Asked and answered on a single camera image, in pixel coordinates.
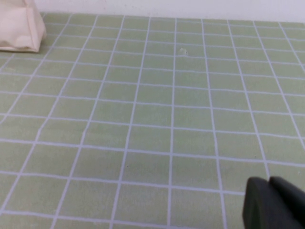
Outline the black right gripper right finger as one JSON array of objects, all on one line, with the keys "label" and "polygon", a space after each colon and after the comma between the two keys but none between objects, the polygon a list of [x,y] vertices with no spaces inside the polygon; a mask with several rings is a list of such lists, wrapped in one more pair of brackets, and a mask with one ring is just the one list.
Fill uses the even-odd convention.
[{"label": "black right gripper right finger", "polygon": [[305,192],[282,177],[270,177],[270,185],[279,193],[282,201],[298,222],[305,221]]}]

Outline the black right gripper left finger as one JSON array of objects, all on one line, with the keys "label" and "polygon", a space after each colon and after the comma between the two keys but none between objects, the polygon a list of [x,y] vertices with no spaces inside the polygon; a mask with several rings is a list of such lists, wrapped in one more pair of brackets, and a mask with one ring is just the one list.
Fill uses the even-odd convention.
[{"label": "black right gripper left finger", "polygon": [[250,177],[247,180],[243,205],[243,222],[246,229],[303,229],[282,201],[269,180]]}]

